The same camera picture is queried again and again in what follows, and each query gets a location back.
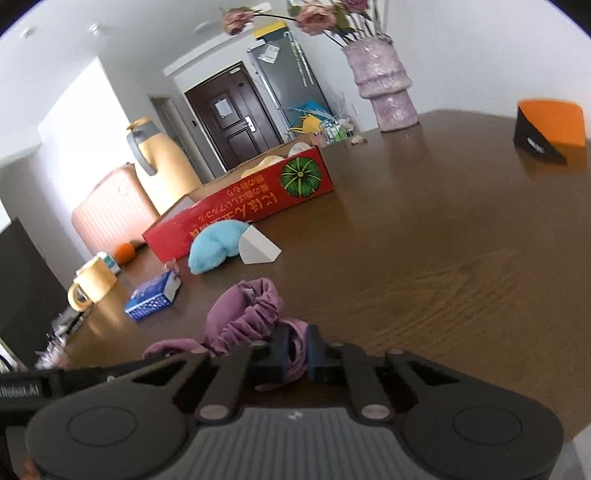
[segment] wooden table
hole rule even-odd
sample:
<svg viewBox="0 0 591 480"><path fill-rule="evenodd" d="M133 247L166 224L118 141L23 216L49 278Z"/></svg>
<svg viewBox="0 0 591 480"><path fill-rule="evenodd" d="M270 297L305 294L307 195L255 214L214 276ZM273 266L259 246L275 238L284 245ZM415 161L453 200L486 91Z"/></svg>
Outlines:
<svg viewBox="0 0 591 480"><path fill-rule="evenodd" d="M193 276L181 261L174 306L136 325L122 312L131 285L162 269L145 250L72 338L72 363L200 338L222 292L270 277L285 316L533 397L572 438L591 422L591 179L586 165L520 160L513 129L513 119L438 111L324 149L336 190L257 224L283 249L276 262L233 259Z"/></svg>

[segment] orange ball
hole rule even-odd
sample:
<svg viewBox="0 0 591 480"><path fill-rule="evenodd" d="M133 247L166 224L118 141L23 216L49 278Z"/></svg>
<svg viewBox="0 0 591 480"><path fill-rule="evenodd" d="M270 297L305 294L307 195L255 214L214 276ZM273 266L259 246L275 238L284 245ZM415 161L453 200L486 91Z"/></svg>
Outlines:
<svg viewBox="0 0 591 480"><path fill-rule="evenodd" d="M135 258L135 248L132 244L118 246L113 253L113 260L119 265L125 265Z"/></svg>

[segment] green pumpkin illustration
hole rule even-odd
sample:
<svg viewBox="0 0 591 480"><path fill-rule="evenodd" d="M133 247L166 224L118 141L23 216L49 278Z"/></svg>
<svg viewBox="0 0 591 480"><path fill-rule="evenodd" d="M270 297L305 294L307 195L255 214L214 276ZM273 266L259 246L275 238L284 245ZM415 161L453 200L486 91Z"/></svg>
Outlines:
<svg viewBox="0 0 591 480"><path fill-rule="evenodd" d="M281 186L292 197L309 197L321 181L322 173L311 158L294 158L281 170Z"/></svg>

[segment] open box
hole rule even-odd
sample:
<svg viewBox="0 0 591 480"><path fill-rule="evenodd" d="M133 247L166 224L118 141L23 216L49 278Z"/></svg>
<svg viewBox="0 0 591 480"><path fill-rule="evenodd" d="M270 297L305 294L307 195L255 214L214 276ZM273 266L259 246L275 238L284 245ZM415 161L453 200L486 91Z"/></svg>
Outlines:
<svg viewBox="0 0 591 480"><path fill-rule="evenodd" d="M298 142L275 147L238 165L224 176L183 196L144 232L144 239L162 262L189 254L193 239L205 227L224 219L257 222L299 203L331 192L334 187L317 146L286 158L253 175L240 175L269 155L286 156Z"/></svg>

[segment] pink flower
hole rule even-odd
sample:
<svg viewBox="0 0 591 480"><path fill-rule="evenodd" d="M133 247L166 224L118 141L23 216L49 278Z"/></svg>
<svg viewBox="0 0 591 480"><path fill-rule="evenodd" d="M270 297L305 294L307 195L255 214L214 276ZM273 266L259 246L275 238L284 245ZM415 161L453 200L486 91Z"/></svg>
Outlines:
<svg viewBox="0 0 591 480"><path fill-rule="evenodd" d="M354 14L362 14L369 8L368 0L343 0L347 10Z"/></svg>
<svg viewBox="0 0 591 480"><path fill-rule="evenodd" d="M301 6L295 21L297 26L308 35L320 35L324 30L331 30L336 25L332 5L324 5L313 0Z"/></svg>
<svg viewBox="0 0 591 480"><path fill-rule="evenodd" d="M222 24L224 32L230 35L238 35L242 33L244 27L252 22L255 16L255 11L252 8L240 7L232 8L227 14L223 16Z"/></svg>

